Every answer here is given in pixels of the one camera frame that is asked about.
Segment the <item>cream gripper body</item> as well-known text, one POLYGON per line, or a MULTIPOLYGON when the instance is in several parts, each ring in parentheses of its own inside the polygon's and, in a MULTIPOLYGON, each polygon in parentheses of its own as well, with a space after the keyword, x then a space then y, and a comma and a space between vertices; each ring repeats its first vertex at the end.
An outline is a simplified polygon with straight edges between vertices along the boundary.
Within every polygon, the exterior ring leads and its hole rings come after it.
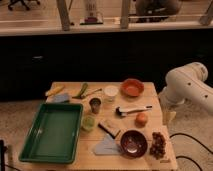
POLYGON ((162 109, 162 117, 163 117, 163 124, 168 125, 176 116, 176 111, 174 106, 169 106, 166 104, 161 104, 162 109))

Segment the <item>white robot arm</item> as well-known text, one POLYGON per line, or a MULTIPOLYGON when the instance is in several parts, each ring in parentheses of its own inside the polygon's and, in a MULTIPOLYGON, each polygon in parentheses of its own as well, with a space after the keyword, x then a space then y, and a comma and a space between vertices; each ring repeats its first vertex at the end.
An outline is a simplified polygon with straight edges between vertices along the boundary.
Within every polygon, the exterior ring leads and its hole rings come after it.
POLYGON ((166 74, 166 86, 158 94, 164 125, 175 118, 175 108, 186 100, 213 115, 213 88, 205 84, 207 78, 208 70, 200 62, 174 68, 166 74))

